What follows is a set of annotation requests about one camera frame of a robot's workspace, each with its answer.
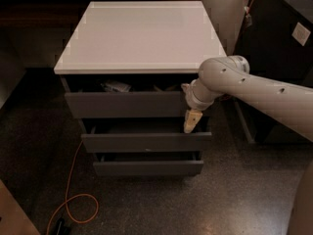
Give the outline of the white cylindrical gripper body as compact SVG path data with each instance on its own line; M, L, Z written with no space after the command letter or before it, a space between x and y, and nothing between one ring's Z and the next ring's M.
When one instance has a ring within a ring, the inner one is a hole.
M194 79L185 94L187 105L194 110L201 112L208 109L215 101L216 94L207 89L199 79Z

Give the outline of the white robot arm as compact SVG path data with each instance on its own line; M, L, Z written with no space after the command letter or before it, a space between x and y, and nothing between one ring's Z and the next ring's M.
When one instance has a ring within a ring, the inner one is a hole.
M252 75L242 56L203 61L198 77L182 88L189 106L184 121L186 133L194 130L217 97L228 94L313 141L313 89ZM313 235L313 163L299 181L287 235Z

